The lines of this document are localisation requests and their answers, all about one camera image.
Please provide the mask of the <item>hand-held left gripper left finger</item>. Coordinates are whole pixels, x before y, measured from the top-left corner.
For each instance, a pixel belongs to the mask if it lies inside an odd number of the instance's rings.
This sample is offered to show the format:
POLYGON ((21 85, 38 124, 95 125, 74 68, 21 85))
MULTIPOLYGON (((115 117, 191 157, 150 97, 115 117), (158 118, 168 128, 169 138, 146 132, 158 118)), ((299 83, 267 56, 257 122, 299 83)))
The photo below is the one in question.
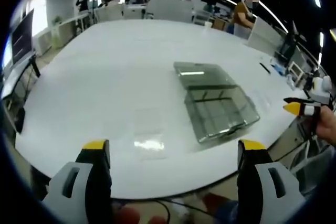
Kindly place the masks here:
POLYGON ((108 140, 85 144, 51 178, 43 204, 59 223, 112 223, 110 168, 108 140))

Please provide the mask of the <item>person's right hand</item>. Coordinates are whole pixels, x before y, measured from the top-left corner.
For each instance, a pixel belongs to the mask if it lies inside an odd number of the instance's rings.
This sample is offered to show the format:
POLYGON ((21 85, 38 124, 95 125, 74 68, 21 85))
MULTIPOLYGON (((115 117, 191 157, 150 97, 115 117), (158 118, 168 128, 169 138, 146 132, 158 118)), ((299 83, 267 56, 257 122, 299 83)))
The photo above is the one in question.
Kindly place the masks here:
POLYGON ((316 127, 317 137, 335 147, 335 127, 336 122, 334 113, 327 106, 322 106, 316 127))

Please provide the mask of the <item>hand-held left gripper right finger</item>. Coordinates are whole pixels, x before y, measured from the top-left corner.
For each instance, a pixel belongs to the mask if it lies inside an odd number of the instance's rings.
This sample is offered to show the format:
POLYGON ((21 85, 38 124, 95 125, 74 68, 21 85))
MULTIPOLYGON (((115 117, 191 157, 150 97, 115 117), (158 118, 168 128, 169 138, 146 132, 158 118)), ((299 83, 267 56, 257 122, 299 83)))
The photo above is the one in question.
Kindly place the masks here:
POLYGON ((286 223, 305 198, 299 182, 259 142, 240 139, 237 223, 286 223))

